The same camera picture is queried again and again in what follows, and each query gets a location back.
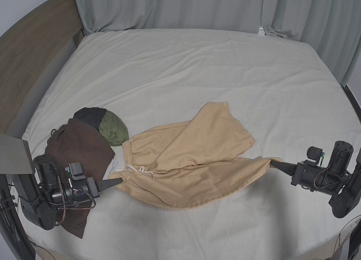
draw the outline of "wooden headboard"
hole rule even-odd
[[[27,94],[83,25],[75,0],[48,0],[0,37],[0,133],[7,133]]]

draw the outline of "bed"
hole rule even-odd
[[[33,157],[53,128],[83,107],[104,107],[129,136],[192,119],[209,101],[228,101],[254,136],[243,156],[296,163],[309,146],[344,140],[358,151],[361,125],[349,100],[305,43],[206,29],[140,29],[84,37],[43,96],[23,135]],[[122,147],[113,147],[124,168]],[[353,155],[349,171],[355,166]],[[353,217],[336,219],[329,196],[266,175],[224,199],[191,210],[153,207],[116,188],[103,192],[83,239],[19,217],[37,244],[74,259],[290,259],[333,238]]]

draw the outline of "white drawstring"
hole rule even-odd
[[[131,170],[131,171],[133,171],[133,172],[141,172],[141,173],[145,173],[145,174],[151,174],[151,175],[152,175],[152,179],[154,179],[154,177],[153,177],[153,172],[144,171],[144,166],[141,166],[141,167],[139,168],[139,170],[137,170],[137,169],[134,168],[133,166],[127,165],[127,169],[128,169],[128,170]]]

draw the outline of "tan trousers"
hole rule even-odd
[[[237,157],[254,143],[228,103],[210,102],[191,121],[155,127],[124,142],[126,170],[109,178],[122,177],[117,187],[146,203],[196,208],[267,172],[270,158]]]

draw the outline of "fitted sheet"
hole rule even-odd
[[[255,138],[243,157],[297,163],[309,146],[361,146],[361,125],[328,68],[305,43],[206,29],[139,29],[86,36],[50,86],[23,139],[43,154],[53,128],[83,107],[103,107],[127,125],[129,136],[191,119],[207,102],[229,103]],[[122,147],[113,147],[124,168]],[[358,205],[336,219],[330,196],[290,185],[270,169],[224,199],[191,210],[138,201],[115,187],[102,192],[83,239],[62,227],[27,221],[39,245],[75,259],[289,259],[325,243]]]

